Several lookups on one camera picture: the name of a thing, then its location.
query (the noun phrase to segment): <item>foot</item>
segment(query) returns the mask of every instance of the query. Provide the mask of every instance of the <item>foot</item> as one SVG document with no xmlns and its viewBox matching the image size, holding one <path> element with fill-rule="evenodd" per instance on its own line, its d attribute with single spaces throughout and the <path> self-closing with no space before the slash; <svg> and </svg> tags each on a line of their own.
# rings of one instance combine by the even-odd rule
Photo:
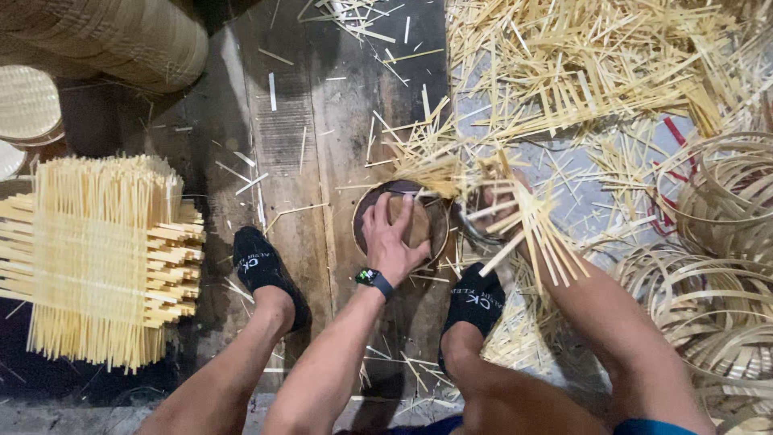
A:
<svg viewBox="0 0 773 435">
<path fill-rule="evenodd" d="M 451 304 L 448 307 L 448 317 L 443 326 L 441 345 L 438 348 L 438 364 L 446 375 L 448 372 L 443 358 L 446 351 L 444 343 L 459 344 L 451 348 L 458 348 L 462 353 L 475 352 L 477 357 L 483 341 L 502 316 L 505 291 L 502 290 L 499 277 L 496 272 L 490 272 L 485 277 L 480 276 L 481 269 L 483 264 L 480 262 L 471 265 L 451 291 Z M 458 338 L 459 341 L 452 340 L 453 337 Z"/>
<path fill-rule="evenodd" d="M 295 319 L 290 331 L 296 331 L 309 322 L 311 313 L 303 295 L 288 277 L 276 249 L 260 230 L 242 227 L 234 235 L 233 267 L 237 268 L 239 280 L 252 293 L 261 287 L 276 286 L 290 296 L 295 306 Z"/>
</svg>

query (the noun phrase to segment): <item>person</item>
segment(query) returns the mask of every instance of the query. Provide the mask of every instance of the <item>person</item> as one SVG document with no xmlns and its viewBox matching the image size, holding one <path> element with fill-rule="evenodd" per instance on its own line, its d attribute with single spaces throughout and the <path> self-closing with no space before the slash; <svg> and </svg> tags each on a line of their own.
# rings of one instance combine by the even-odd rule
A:
<svg viewBox="0 0 773 435">
<path fill-rule="evenodd" d="M 424 261 L 429 245 L 410 249 L 401 241 L 413 200 L 404 197 L 400 216 L 390 225 L 389 196 L 382 195 L 364 215 L 369 267 L 364 274 L 378 271 L 396 289 Z M 518 249 L 528 258 L 525 245 Z M 308 323 L 301 294 L 256 228 L 236 233 L 233 261 L 239 278 L 253 291 L 254 315 L 231 344 L 141 424 L 139 433 L 240 433 L 271 350 L 287 332 Z M 543 260 L 537 263 L 542 276 L 548 276 Z M 610 276 L 589 262 L 584 266 L 590 278 L 580 276 L 569 287 L 544 284 L 609 373 L 610 417 L 602 421 L 559 388 L 479 356 L 505 294 L 494 272 L 480 276 L 478 263 L 451 290 L 439 346 L 441 367 L 459 388 L 465 408 L 461 416 L 436 422 L 422 433 L 715 433 L 693 397 L 679 355 L 655 324 Z M 359 284 L 334 321 L 310 343 L 268 410 L 265 433 L 331 432 L 349 401 L 368 337 L 387 301 L 389 292 L 383 287 Z"/>
</svg>

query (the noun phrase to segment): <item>blue shorts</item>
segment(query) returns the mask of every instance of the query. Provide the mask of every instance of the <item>blue shorts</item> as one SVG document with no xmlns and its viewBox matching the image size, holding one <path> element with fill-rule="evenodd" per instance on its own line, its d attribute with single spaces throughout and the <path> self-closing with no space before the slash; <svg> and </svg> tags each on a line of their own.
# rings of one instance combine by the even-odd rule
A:
<svg viewBox="0 0 773 435">
<path fill-rule="evenodd" d="M 448 435 L 461 426 L 461 416 L 451 416 L 436 421 L 429 426 L 395 427 L 388 430 L 388 435 Z M 696 435 L 682 427 L 662 421 L 645 419 L 628 419 L 615 427 L 614 435 Z"/>
</svg>

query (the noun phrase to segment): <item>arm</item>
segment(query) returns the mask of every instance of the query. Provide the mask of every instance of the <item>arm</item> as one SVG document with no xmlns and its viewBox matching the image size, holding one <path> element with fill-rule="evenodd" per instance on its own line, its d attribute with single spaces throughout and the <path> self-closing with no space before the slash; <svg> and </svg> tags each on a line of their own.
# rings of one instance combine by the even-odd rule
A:
<svg viewBox="0 0 773 435">
<path fill-rule="evenodd" d="M 429 241 L 409 249 L 401 240 L 413 199 L 404 197 L 394 225 L 387 220 L 390 194 L 379 197 L 363 216 L 368 266 L 397 287 L 429 253 Z M 365 345 L 386 300 L 381 292 L 358 285 L 334 321 L 308 346 L 277 393 L 264 425 L 265 433 L 330 433 L 351 396 Z"/>
<path fill-rule="evenodd" d="M 519 253 L 529 258 L 526 243 Z M 542 276 L 550 276 L 537 253 Z M 699 411 L 681 358 L 645 311 L 614 279 L 580 259 L 590 278 L 578 273 L 569 287 L 547 288 L 564 317 L 589 343 L 609 372 L 615 419 L 646 418 L 675 424 L 698 434 L 715 433 Z"/>
</svg>

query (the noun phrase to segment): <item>black sock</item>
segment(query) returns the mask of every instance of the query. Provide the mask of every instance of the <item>black sock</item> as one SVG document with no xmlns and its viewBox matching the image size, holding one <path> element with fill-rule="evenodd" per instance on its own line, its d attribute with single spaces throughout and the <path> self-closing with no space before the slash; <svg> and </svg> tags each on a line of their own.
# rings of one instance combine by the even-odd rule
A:
<svg viewBox="0 0 773 435">
<path fill-rule="evenodd" d="M 502 315 L 505 306 L 505 291 L 499 283 L 496 272 L 491 271 L 487 276 L 480 276 L 483 263 L 477 262 L 471 265 L 465 274 L 451 290 L 451 304 L 448 307 L 443 334 L 451 329 L 456 322 L 464 321 L 474 324 L 485 340 L 491 328 Z M 438 364 L 446 375 L 443 352 L 438 346 Z"/>
<path fill-rule="evenodd" d="M 288 278 L 277 250 L 255 227 L 242 227 L 233 236 L 233 267 L 239 280 L 250 292 L 262 286 L 276 286 L 284 290 L 295 305 L 295 321 L 292 329 L 306 325 L 310 319 L 308 305 L 303 295 Z"/>
</svg>

